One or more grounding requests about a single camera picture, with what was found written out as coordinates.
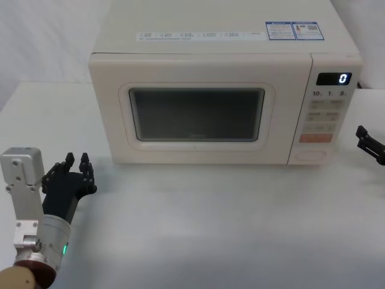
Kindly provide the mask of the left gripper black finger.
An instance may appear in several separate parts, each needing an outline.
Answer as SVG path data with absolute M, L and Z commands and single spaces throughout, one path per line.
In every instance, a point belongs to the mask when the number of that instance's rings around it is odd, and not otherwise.
M 79 170 L 82 174 L 82 189 L 84 193 L 95 193 L 97 186 L 94 180 L 94 170 L 87 153 L 83 153 Z
M 66 155 L 62 163 L 55 163 L 54 166 L 42 177 L 42 192 L 48 193 L 48 185 L 55 179 L 69 173 L 70 168 L 75 162 L 75 157 L 72 152 Z

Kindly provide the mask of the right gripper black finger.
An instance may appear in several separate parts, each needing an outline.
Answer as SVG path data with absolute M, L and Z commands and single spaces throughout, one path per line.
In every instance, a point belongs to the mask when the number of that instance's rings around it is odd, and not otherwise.
M 357 127 L 356 137 L 359 139 L 357 147 L 374 157 L 378 164 L 384 166 L 384 145 L 372 138 L 361 125 Z

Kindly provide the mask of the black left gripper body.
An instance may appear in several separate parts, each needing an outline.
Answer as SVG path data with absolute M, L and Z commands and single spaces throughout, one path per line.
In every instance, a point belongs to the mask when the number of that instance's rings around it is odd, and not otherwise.
M 71 224 L 78 202 L 91 193 L 83 192 L 81 173 L 69 172 L 55 178 L 48 185 L 48 193 L 44 194 L 46 195 L 43 201 L 44 215 L 56 216 Z

